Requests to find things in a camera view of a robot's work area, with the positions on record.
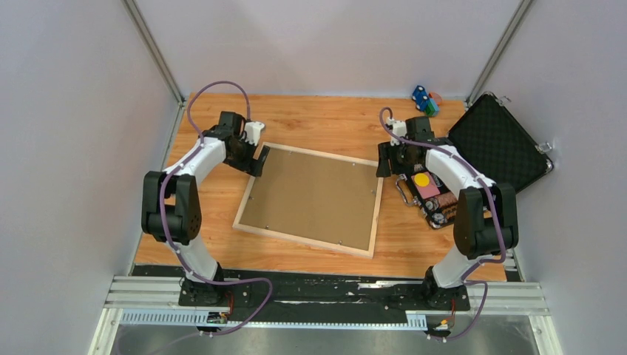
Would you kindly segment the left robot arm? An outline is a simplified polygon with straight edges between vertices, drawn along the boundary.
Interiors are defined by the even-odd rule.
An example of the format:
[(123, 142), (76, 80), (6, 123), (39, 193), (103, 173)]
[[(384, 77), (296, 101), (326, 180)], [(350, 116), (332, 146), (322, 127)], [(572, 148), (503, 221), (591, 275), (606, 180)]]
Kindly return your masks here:
[(200, 236), (198, 187), (222, 163), (259, 177), (269, 153), (267, 148), (257, 151), (264, 131), (262, 122), (236, 112), (221, 112), (218, 123), (200, 132), (179, 161), (163, 171), (147, 172), (143, 179), (143, 232), (172, 250), (186, 280), (199, 285), (198, 296), (208, 305), (219, 305), (226, 298), (229, 283)]

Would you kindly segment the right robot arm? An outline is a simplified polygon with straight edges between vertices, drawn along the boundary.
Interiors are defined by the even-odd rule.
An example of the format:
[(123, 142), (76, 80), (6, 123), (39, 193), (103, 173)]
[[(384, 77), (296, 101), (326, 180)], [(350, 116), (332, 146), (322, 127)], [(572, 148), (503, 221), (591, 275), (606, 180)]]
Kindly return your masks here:
[(378, 145), (376, 175), (411, 179), (421, 165), (456, 200), (454, 245), (430, 267), (422, 289), (425, 304), (438, 309), (451, 300), (451, 288), (468, 284), (477, 268), (505, 261), (506, 251), (518, 243), (518, 213), (514, 188), (482, 174), (448, 140), (433, 137), (427, 122), (426, 117), (398, 121), (379, 116), (390, 139)]

